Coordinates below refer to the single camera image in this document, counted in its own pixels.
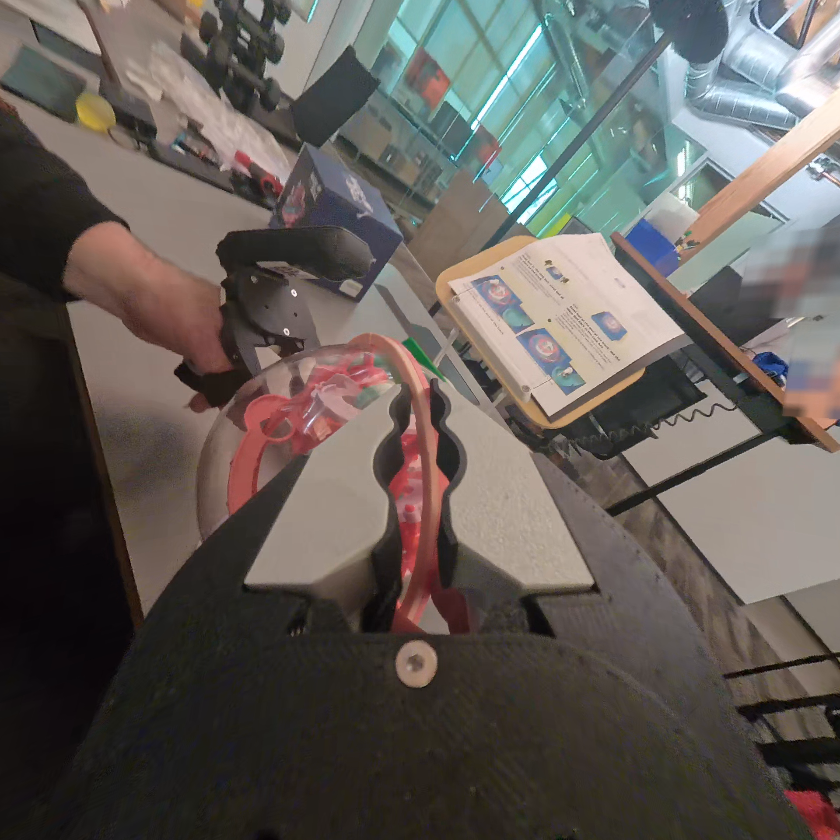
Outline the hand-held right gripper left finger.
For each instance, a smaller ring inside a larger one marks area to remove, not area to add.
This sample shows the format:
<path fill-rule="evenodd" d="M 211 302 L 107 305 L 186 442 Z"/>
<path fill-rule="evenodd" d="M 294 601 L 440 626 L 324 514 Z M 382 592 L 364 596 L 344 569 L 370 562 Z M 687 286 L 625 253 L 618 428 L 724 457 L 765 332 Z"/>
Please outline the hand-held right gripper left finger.
<path fill-rule="evenodd" d="M 393 385 L 311 451 L 245 587 L 333 602 L 363 627 L 392 626 L 403 540 L 390 485 L 411 415 L 408 385 Z"/>

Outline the green plastic bin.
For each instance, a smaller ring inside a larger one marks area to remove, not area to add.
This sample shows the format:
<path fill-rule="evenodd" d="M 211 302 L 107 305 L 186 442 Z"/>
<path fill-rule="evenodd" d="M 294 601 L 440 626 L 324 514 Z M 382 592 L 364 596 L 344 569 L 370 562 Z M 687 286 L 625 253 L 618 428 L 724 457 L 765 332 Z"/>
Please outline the green plastic bin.
<path fill-rule="evenodd" d="M 414 338 L 406 338 L 402 341 L 402 345 L 406 348 L 406 350 L 412 355 L 414 360 L 423 368 L 426 374 L 432 375 L 433 377 L 441 380 L 442 382 L 447 382 L 447 379 L 438 369 L 438 367 L 432 362 L 431 358 L 427 355 L 421 345 L 414 339 Z"/>

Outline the black monitor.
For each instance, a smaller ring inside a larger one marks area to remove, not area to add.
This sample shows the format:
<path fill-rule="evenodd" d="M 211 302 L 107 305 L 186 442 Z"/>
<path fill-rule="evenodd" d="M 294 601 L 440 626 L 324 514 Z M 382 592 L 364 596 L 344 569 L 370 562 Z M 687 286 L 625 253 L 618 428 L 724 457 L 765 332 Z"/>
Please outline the black monitor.
<path fill-rule="evenodd" d="M 322 147 L 359 112 L 380 86 L 380 80 L 347 46 L 319 79 L 290 105 L 294 130 L 301 142 Z"/>

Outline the yellow disc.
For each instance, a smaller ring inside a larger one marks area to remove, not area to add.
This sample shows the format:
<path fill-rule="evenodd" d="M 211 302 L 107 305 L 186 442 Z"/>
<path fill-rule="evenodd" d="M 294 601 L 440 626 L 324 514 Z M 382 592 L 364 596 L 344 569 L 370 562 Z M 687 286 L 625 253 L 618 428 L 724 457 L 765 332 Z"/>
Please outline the yellow disc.
<path fill-rule="evenodd" d="M 108 133 L 117 125 L 111 104 L 91 91 L 84 91 L 77 97 L 75 110 L 78 124 L 90 131 Z"/>

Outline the clear maze ball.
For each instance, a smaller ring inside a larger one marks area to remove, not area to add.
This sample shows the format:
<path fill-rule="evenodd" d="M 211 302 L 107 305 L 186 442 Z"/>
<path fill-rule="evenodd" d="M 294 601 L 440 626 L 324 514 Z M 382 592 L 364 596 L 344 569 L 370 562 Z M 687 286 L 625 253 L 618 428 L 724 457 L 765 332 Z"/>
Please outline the clear maze ball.
<path fill-rule="evenodd" d="M 302 351 L 271 364 L 221 408 L 196 473 L 196 520 L 206 541 L 298 456 L 309 455 L 408 374 L 429 405 L 426 374 L 396 340 L 364 333 L 349 343 Z M 393 629 L 412 632 L 434 608 L 452 634 L 470 631 L 466 598 L 442 587 L 438 549 L 424 541 L 427 497 L 440 516 L 447 480 L 437 467 L 438 432 L 411 419 L 402 434 L 404 466 L 390 485 L 402 536 L 402 592 Z"/>

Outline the black dumbbell rack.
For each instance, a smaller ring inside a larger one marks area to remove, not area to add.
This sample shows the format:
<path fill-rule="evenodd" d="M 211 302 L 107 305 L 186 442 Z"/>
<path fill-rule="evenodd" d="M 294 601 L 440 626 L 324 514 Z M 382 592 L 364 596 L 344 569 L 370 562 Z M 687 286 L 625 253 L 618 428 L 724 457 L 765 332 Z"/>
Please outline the black dumbbell rack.
<path fill-rule="evenodd" d="M 198 24 L 201 50 L 189 35 L 182 35 L 181 56 L 204 78 L 218 96 L 250 114 L 256 105 L 276 111 L 286 102 L 280 84 L 266 76 L 268 65 L 280 63 L 285 41 L 278 25 L 289 22 L 287 2 L 264 1 L 255 15 L 244 1 L 214 1 L 215 12 L 206 11 Z"/>

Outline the black fuzzy ball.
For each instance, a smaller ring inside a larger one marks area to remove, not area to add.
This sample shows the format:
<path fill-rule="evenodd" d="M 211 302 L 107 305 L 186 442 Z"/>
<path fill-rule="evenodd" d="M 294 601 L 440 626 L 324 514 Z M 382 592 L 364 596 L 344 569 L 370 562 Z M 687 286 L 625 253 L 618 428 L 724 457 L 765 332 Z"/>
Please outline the black fuzzy ball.
<path fill-rule="evenodd" d="M 649 1 L 656 26 L 670 37 L 675 52 L 690 64 L 717 59 L 729 37 L 728 13 L 722 1 Z"/>

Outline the person's left forearm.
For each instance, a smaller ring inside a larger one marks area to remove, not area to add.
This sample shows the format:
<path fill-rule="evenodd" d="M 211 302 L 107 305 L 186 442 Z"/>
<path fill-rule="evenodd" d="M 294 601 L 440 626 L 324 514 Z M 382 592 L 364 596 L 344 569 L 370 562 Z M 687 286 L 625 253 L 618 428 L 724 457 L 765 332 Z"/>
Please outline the person's left forearm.
<path fill-rule="evenodd" d="M 2 101 L 1 270 L 52 301 L 88 301 L 123 322 L 142 247 L 126 222 Z"/>

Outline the black pole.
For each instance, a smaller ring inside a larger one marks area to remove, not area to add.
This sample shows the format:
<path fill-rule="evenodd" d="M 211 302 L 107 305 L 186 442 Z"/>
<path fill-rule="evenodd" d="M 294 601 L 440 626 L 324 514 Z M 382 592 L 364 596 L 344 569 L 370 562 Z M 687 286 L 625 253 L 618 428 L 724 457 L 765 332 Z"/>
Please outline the black pole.
<path fill-rule="evenodd" d="M 561 170 L 586 144 L 588 144 L 595 132 L 600 129 L 604 121 L 607 120 L 615 108 L 618 107 L 621 101 L 625 99 L 636 84 L 654 66 L 658 58 L 666 51 L 672 41 L 672 34 L 666 31 L 656 39 L 651 49 L 633 66 L 627 76 L 603 102 L 601 107 L 595 111 L 593 116 L 575 135 L 572 141 L 561 152 L 559 157 L 529 189 L 528 193 L 521 199 L 519 204 L 516 205 L 509 213 L 508 218 L 499 226 L 496 232 L 490 236 L 486 243 L 481 247 L 482 251 L 498 245 L 502 239 L 504 239 L 508 232 L 513 228 L 514 224 L 518 222 L 529 207 L 539 199 L 540 195 L 550 185 L 554 177 L 561 172 Z"/>

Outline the dark teal mat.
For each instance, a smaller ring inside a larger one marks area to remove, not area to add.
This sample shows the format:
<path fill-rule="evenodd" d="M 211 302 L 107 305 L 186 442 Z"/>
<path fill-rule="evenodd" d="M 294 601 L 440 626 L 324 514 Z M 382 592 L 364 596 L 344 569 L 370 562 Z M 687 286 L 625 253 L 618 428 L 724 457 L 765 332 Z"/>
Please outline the dark teal mat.
<path fill-rule="evenodd" d="M 1 76 L 2 89 L 64 122 L 77 123 L 77 100 L 88 89 L 83 77 L 22 45 Z"/>

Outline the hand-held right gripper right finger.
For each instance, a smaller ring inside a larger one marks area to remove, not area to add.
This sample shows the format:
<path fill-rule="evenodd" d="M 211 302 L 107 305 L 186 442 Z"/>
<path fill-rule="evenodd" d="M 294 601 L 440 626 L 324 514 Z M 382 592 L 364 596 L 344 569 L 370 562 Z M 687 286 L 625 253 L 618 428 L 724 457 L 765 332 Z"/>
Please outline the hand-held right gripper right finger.
<path fill-rule="evenodd" d="M 429 405 L 447 480 L 437 534 L 442 587 L 474 597 L 592 590 L 534 453 L 449 383 L 431 381 Z"/>

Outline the blue cardboard box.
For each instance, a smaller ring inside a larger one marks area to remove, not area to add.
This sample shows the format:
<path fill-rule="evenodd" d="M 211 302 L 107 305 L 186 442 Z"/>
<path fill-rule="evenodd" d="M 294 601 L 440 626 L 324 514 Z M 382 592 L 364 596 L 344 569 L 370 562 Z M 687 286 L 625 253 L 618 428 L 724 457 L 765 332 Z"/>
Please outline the blue cardboard box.
<path fill-rule="evenodd" d="M 363 240 L 373 261 L 362 276 L 317 285 L 361 301 L 394 256 L 403 235 L 381 193 L 341 160 L 305 143 L 268 222 L 269 228 L 342 227 Z"/>

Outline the blue storage bin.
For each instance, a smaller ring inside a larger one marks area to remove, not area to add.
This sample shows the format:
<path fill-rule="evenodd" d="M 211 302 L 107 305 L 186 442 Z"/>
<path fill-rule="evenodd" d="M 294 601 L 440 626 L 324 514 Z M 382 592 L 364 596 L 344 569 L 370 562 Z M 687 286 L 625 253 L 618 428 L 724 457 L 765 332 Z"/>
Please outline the blue storage bin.
<path fill-rule="evenodd" d="M 647 219 L 639 219 L 627 232 L 625 240 L 664 277 L 669 277 L 679 268 L 675 245 Z"/>

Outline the person's left hand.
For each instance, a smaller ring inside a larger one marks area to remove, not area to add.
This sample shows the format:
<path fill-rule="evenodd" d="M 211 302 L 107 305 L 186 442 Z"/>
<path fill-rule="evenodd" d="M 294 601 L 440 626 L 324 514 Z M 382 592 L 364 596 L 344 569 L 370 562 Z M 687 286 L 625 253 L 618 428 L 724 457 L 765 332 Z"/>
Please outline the person's left hand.
<path fill-rule="evenodd" d="M 119 318 L 139 339 L 180 356 L 200 375 L 233 369 L 222 341 L 220 286 L 153 255 L 128 280 Z"/>

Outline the silver ventilation duct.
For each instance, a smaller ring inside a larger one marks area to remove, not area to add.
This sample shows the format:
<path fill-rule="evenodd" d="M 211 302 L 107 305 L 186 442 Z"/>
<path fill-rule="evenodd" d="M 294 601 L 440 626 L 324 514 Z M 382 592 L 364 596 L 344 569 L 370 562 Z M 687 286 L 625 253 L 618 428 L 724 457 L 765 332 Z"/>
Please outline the silver ventilation duct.
<path fill-rule="evenodd" d="M 686 103 L 710 119 L 790 130 L 838 91 L 839 15 L 796 49 L 759 26 L 756 4 L 723 2 L 728 42 L 713 61 L 689 65 Z"/>

